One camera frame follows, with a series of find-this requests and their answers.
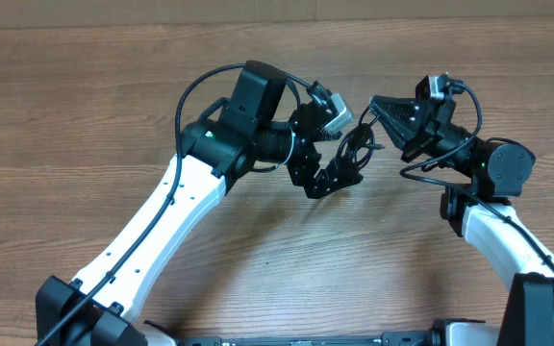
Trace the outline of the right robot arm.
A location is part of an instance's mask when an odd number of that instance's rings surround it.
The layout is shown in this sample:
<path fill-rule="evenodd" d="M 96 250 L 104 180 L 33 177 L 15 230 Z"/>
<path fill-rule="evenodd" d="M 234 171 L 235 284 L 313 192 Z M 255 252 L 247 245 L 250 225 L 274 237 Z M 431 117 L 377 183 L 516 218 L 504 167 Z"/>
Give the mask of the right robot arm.
<path fill-rule="evenodd" d="M 509 296 L 497 327 L 446 318 L 429 345 L 554 345 L 554 254 L 519 220 L 510 200 L 522 192 L 536 161 L 522 144 L 482 139 L 452 122 L 463 83 L 414 98 L 376 95 L 369 102 L 407 167 L 401 176 L 440 185 L 441 217 L 491 265 Z"/>

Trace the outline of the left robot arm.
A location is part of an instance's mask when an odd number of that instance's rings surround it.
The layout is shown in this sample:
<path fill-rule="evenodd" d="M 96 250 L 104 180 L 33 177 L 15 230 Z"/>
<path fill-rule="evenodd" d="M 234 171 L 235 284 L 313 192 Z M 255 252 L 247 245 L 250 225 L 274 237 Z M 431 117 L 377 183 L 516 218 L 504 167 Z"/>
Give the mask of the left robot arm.
<path fill-rule="evenodd" d="M 352 120 L 339 94 L 264 62 L 238 63 L 235 70 L 230 96 L 176 125 L 175 155 L 120 234 L 71 281 L 50 277 L 40 287 L 39 344 L 175 344 L 167 330 L 139 316 L 165 266 L 237 180 L 286 167 L 312 199 L 361 180 L 345 157 L 321 167 L 315 149 L 339 139 Z"/>

